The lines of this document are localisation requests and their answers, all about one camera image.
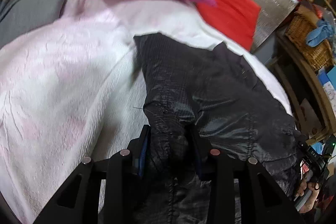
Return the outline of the black quilted jacket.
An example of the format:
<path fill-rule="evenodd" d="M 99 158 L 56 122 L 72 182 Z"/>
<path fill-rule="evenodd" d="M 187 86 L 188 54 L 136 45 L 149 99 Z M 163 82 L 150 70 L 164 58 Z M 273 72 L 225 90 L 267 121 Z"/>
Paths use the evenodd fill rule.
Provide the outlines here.
<path fill-rule="evenodd" d="M 291 201 L 301 180 L 301 134 L 244 57 L 224 43 L 203 50 L 160 33 L 134 41 L 151 127 L 137 223 L 207 223 L 210 182 L 197 174 L 200 147 L 231 159 L 234 223 L 301 223 Z"/>

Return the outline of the blue white box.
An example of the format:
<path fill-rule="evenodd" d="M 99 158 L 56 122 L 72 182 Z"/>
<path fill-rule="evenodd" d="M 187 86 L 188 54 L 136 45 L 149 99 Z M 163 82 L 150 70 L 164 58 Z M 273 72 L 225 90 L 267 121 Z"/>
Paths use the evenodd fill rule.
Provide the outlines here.
<path fill-rule="evenodd" d="M 336 111 L 336 99 L 335 99 L 335 88 L 331 83 L 331 80 L 328 78 L 326 70 L 322 67 L 317 74 L 318 80 L 321 83 L 323 90 L 325 91 L 327 98 L 333 109 L 333 113 Z"/>

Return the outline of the white embossed bed blanket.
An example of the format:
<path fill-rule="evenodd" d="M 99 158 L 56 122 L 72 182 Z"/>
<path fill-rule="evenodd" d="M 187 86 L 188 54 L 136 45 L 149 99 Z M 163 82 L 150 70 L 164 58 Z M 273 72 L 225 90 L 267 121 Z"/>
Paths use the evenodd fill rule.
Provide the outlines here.
<path fill-rule="evenodd" d="M 147 118 L 136 35 L 161 32 L 195 48 L 226 43 L 285 108 L 275 77 L 233 40 L 176 0 L 68 0 L 52 24 L 1 49 L 1 193 L 33 223 L 81 159 L 110 157 Z"/>

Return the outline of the wooden shelf unit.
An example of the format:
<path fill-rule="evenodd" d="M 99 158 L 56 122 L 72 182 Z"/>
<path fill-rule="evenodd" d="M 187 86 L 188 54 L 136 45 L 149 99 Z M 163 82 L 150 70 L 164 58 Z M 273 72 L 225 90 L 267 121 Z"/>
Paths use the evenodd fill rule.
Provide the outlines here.
<path fill-rule="evenodd" d="M 275 32 L 275 54 L 269 65 L 284 88 L 295 124 L 312 145 L 335 134 L 335 115 L 317 75 L 293 43 Z"/>

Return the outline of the light blue cloth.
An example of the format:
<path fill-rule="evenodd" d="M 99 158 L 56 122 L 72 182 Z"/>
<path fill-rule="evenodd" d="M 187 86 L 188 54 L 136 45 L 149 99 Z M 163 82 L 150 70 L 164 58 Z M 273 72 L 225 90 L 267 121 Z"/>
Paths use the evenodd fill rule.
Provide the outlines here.
<path fill-rule="evenodd" d="M 334 27 L 323 19 L 317 22 L 317 28 L 313 29 L 307 34 L 306 45 L 314 48 L 318 46 L 325 39 L 332 38 L 335 34 Z"/>

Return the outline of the red pillow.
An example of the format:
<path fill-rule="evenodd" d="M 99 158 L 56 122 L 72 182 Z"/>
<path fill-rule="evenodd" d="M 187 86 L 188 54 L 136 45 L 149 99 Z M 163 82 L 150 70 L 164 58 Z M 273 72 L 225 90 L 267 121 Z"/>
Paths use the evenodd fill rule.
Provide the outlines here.
<path fill-rule="evenodd" d="M 261 7 L 252 0 L 215 0 L 217 5 L 197 4 L 203 20 L 250 51 Z"/>

